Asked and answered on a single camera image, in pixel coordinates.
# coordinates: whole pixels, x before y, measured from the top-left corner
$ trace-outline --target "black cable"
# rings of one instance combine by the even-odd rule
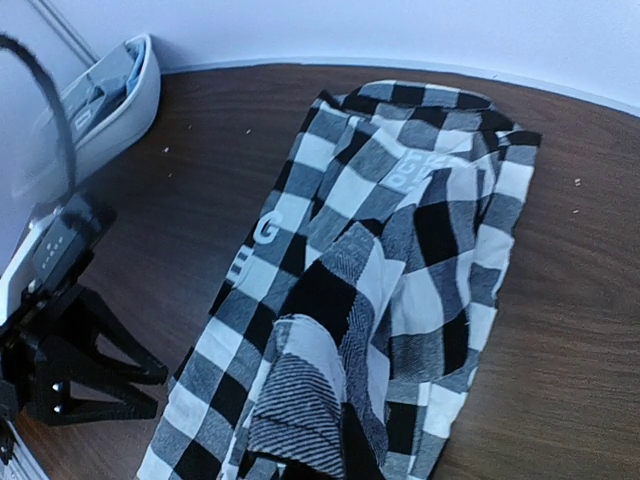
[[[64,107],[62,106],[60,95],[58,95],[58,90],[56,89],[51,76],[38,63],[36,57],[17,40],[4,33],[0,33],[0,49],[2,48],[10,50],[29,68],[31,75],[33,75],[33,78],[40,87],[40,90],[42,90],[42,93],[51,107],[56,127],[58,128],[58,135],[62,142],[64,161],[67,169],[67,179],[69,184],[67,192],[68,199],[73,195],[73,191],[76,188],[76,149],[73,146],[71,128],[69,127],[67,116],[64,113]]]

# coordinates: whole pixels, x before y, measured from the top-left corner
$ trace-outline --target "wooden surface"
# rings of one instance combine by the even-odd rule
[[[85,282],[175,370],[315,95],[382,78],[487,94],[544,134],[500,313],[436,478],[640,478],[640,119],[401,70],[165,77],[149,134],[93,182],[120,216]],[[22,418],[18,427],[53,479],[120,480],[135,475],[155,423],[47,428]]]

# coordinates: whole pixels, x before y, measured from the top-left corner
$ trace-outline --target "plaid shirt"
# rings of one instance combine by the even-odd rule
[[[176,373],[139,478],[279,478],[275,462],[247,455],[279,355],[274,322],[305,270],[354,222],[388,222],[407,204],[427,207],[432,228],[414,242],[401,287],[388,289],[388,343],[377,346],[390,360],[387,435],[372,448],[386,478],[427,478],[495,318],[539,144],[470,92],[395,81],[323,92]],[[475,188],[451,188],[452,172],[469,165]]]

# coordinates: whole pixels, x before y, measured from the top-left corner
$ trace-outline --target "black mount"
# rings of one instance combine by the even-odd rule
[[[47,425],[155,417],[158,402],[132,383],[162,384],[167,367],[77,281],[114,220],[107,205],[74,195],[43,235],[33,254],[36,288],[0,327],[0,419],[13,421],[23,408]],[[136,365],[101,352],[101,336]],[[75,398],[73,383],[117,401]]]

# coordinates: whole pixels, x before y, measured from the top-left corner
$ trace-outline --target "folded clothing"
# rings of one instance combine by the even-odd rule
[[[469,92],[383,81],[322,93],[138,476],[291,478],[278,464],[292,462],[352,478],[366,453],[385,478],[427,478],[495,317],[539,144]],[[297,409],[278,396],[289,382]],[[283,419],[316,440],[285,441]]]

